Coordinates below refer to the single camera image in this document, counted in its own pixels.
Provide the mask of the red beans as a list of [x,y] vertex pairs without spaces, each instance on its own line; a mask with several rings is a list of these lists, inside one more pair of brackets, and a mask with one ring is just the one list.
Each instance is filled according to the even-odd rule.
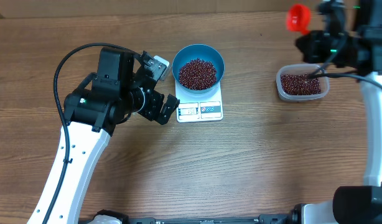
[[[281,75],[282,89],[288,95],[321,94],[319,79],[307,77],[308,74]],[[186,63],[179,70],[179,83],[190,90],[207,90],[217,82],[217,70],[209,61],[197,58]]]

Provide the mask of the red measuring scoop blue handle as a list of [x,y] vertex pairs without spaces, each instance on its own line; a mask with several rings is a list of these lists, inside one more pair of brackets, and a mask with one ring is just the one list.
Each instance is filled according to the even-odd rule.
[[311,20],[310,9],[303,4],[293,5],[287,12],[286,27],[291,32],[299,32],[302,35],[310,33],[308,26]]

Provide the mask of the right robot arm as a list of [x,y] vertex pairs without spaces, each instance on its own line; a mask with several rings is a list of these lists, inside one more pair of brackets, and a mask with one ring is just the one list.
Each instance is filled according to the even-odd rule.
[[293,5],[287,29],[300,32],[295,45],[303,61],[319,63],[310,78],[353,78],[365,103],[368,155],[362,186],[339,187],[328,202],[298,205],[290,223],[382,223],[382,0],[359,1],[350,35],[343,1],[322,1],[322,30],[308,30],[310,9]]

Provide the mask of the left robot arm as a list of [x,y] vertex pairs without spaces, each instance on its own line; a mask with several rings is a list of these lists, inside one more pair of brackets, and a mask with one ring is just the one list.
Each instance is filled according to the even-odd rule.
[[58,76],[82,45],[69,52],[54,75],[54,98],[62,122],[57,154],[29,223],[77,223],[98,160],[117,125],[138,113],[166,124],[180,101],[155,91],[170,63],[114,44],[99,43],[98,68],[69,94],[58,96]]

